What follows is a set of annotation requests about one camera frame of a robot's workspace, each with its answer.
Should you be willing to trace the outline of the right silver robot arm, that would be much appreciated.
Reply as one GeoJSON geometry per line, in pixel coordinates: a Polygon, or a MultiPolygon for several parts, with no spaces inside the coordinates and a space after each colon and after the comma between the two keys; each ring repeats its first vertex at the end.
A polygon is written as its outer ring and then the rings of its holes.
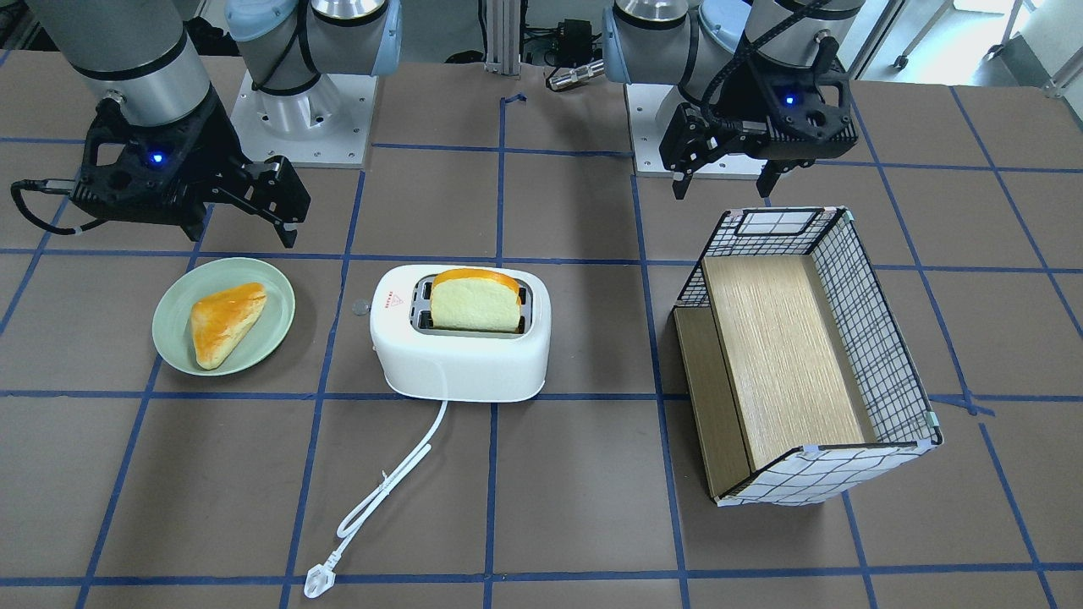
{"type": "MultiPolygon", "coordinates": [[[[76,235],[108,222],[181,228],[201,239],[209,204],[268,221],[293,247],[312,198],[280,150],[246,155],[227,109],[171,1],[31,1],[30,10],[96,93],[74,178],[19,180],[17,211],[76,235]]],[[[229,34],[246,62],[256,115],[271,135],[349,132],[337,74],[393,74],[399,1],[229,1],[229,34]]]]}

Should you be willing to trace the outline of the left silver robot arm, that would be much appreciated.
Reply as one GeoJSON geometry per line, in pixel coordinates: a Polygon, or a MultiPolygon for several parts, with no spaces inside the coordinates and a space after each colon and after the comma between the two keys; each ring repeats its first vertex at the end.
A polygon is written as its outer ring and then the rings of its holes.
{"type": "Polygon", "coordinates": [[[670,85],[658,154],[673,196],[708,163],[764,161],[756,189],[835,159],[859,135],[838,59],[861,1],[615,1],[604,12],[606,77],[670,85]]]}

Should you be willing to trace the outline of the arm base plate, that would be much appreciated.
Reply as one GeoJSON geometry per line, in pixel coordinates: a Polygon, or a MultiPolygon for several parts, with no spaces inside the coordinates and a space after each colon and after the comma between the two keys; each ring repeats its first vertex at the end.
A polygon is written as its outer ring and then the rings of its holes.
{"type": "Polygon", "coordinates": [[[246,73],[231,114],[251,161],[285,156],[297,168],[363,169],[377,100],[378,77],[323,74],[293,96],[251,89],[246,73]]]}
{"type": "MultiPolygon", "coordinates": [[[[676,85],[625,85],[628,128],[639,177],[673,177],[674,155],[678,142],[665,147],[666,133],[674,113],[684,103],[676,85]]],[[[730,154],[709,161],[694,173],[696,178],[754,181],[761,176],[767,161],[746,154],[730,154]]]]}

